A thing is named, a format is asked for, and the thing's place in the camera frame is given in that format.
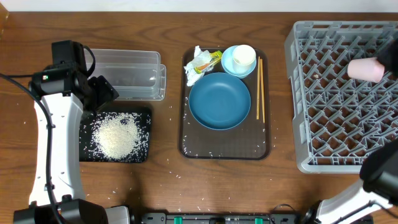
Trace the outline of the pink cup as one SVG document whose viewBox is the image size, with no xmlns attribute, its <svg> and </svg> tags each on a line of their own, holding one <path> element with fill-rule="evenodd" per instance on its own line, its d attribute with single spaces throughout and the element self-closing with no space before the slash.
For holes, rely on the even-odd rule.
<svg viewBox="0 0 398 224">
<path fill-rule="evenodd" d="M 384 65 L 376 57 L 361 58 L 350 61 L 348 76 L 357 80 L 378 83 L 384 75 Z"/>
</svg>

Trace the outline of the dark blue plate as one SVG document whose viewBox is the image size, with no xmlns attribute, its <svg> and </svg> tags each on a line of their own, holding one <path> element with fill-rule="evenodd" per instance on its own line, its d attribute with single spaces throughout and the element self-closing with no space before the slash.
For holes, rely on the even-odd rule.
<svg viewBox="0 0 398 224">
<path fill-rule="evenodd" d="M 191 88 L 188 107 L 202 126 L 228 130 L 246 119 L 251 110 L 251 94 L 241 79 L 223 72 L 210 73 Z"/>
</svg>

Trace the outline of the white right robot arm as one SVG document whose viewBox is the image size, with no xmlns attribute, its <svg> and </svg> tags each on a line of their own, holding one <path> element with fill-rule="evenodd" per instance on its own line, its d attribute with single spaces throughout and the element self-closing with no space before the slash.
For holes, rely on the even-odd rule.
<svg viewBox="0 0 398 224">
<path fill-rule="evenodd" d="M 384 72 L 397 76 L 397 40 L 377 57 L 350 61 L 350 78 L 378 83 Z M 359 179 L 337 196 L 310 207 L 300 223 L 353 223 L 378 210 L 389 211 L 397 205 L 397 141 L 372 153 L 359 173 Z"/>
</svg>

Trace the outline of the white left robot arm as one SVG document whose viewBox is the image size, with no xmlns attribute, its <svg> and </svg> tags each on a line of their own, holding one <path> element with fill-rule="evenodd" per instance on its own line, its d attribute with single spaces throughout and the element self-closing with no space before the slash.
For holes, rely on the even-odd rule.
<svg viewBox="0 0 398 224">
<path fill-rule="evenodd" d="M 52 64 L 23 87 L 38 124 L 37 167 L 29 206 L 14 223 L 130 223 L 125 205 L 104 208 L 85 199 L 80 177 L 79 128 L 84 111 L 97 111 L 119 94 L 86 66 L 89 47 L 72 40 L 52 43 Z"/>
</svg>

